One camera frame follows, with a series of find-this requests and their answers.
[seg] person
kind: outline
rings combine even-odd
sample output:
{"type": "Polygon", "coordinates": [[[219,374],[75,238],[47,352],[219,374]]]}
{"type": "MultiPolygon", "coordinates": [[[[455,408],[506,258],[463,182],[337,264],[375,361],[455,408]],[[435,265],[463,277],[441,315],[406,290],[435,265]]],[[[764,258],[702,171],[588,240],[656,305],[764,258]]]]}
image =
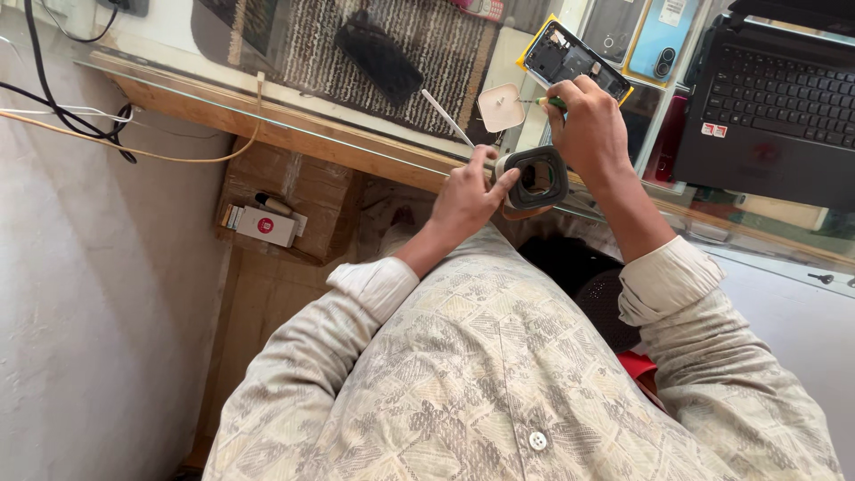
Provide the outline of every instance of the person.
{"type": "Polygon", "coordinates": [[[567,104],[566,121],[546,107],[553,144],[614,231],[622,319],[667,412],[485,227],[519,172],[490,188],[497,153],[479,145],[417,234],[340,266],[275,331],[223,407],[205,479],[842,479],[823,411],[647,198],[616,101],[584,75],[546,94],[567,104]]]}

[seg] laptop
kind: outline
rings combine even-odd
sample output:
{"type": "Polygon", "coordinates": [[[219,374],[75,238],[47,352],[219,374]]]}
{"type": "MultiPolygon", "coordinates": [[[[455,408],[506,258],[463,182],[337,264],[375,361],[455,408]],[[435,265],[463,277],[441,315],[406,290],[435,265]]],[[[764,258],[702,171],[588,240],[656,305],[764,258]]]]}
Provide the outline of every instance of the laptop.
{"type": "Polygon", "coordinates": [[[855,211],[853,0],[737,0],[696,50],[678,181],[855,211]]]}

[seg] electrical socket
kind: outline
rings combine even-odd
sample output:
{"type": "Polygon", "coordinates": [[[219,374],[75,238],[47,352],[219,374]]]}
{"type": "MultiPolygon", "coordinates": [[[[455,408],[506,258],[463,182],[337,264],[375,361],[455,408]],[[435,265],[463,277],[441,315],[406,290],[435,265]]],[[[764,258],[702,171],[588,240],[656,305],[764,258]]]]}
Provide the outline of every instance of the electrical socket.
{"type": "MultiPolygon", "coordinates": [[[[98,4],[107,9],[113,8],[110,0],[98,0],[98,4]]],[[[119,0],[119,11],[137,17],[149,14],[149,0],[119,0]]]]}

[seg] wall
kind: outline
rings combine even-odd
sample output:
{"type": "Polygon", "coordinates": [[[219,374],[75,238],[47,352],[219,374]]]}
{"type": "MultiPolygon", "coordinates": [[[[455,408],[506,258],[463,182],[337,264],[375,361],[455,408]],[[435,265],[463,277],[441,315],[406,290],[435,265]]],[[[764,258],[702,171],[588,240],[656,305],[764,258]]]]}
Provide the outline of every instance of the wall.
{"type": "MultiPolygon", "coordinates": [[[[40,94],[30,51],[21,57],[0,42],[0,80],[40,94]]],[[[124,104],[100,73],[47,61],[61,104],[124,104]]],[[[0,105],[41,108],[7,91],[0,105]]],[[[136,118],[162,129],[122,133],[144,150],[210,158],[231,143],[158,114],[136,118]]],[[[3,479],[166,479],[189,452],[227,253],[210,227],[222,172],[131,165],[0,119],[3,479]]]]}
{"type": "Polygon", "coordinates": [[[728,272],[722,289],[752,331],[823,408],[843,472],[846,478],[855,478],[855,299],[730,259],[715,259],[728,272]]]}

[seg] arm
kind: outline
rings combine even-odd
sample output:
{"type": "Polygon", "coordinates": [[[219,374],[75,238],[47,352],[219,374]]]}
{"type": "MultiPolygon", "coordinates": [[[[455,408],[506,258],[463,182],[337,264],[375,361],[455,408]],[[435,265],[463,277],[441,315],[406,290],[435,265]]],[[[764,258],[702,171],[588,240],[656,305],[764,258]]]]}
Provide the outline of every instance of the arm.
{"type": "Polygon", "coordinates": [[[628,263],[622,319],[641,326],[668,412],[745,478],[840,479],[825,417],[719,288],[724,272],[676,237],[627,156],[613,98],[586,76],[556,84],[553,144],[585,181],[628,263]]]}
{"type": "Polygon", "coordinates": [[[393,257],[344,264],[327,279],[333,290],[282,324],[223,407],[205,479],[254,478],[246,466],[277,463],[299,472],[336,397],[377,330],[439,261],[484,226],[519,177],[506,172],[492,189],[479,145],[454,169],[425,227],[393,257]]]}

